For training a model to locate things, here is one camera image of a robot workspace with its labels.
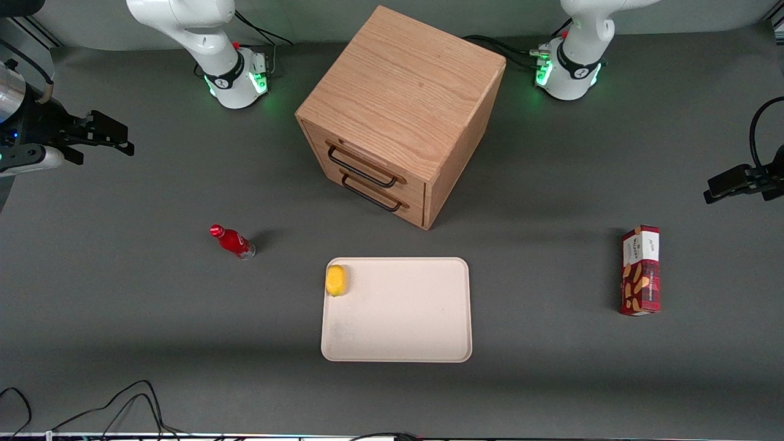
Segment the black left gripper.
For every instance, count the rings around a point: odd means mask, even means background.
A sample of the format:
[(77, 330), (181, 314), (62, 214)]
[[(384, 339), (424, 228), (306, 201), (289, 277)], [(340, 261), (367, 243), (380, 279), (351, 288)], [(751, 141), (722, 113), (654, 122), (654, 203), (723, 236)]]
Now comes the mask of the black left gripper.
[(783, 195), (783, 149), (781, 145), (772, 162), (751, 167), (741, 164), (708, 180), (703, 197), (710, 205), (737, 195), (761, 193), (765, 202)]

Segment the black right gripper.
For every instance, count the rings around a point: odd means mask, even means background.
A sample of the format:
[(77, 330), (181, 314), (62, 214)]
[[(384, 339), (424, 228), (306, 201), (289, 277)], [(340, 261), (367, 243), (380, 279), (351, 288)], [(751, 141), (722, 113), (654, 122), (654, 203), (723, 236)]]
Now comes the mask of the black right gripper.
[(39, 104), (25, 100), (2, 122), (3, 167), (60, 167), (83, 165), (85, 156), (73, 145), (111, 147), (134, 156), (128, 127), (97, 110), (71, 115), (56, 100)]

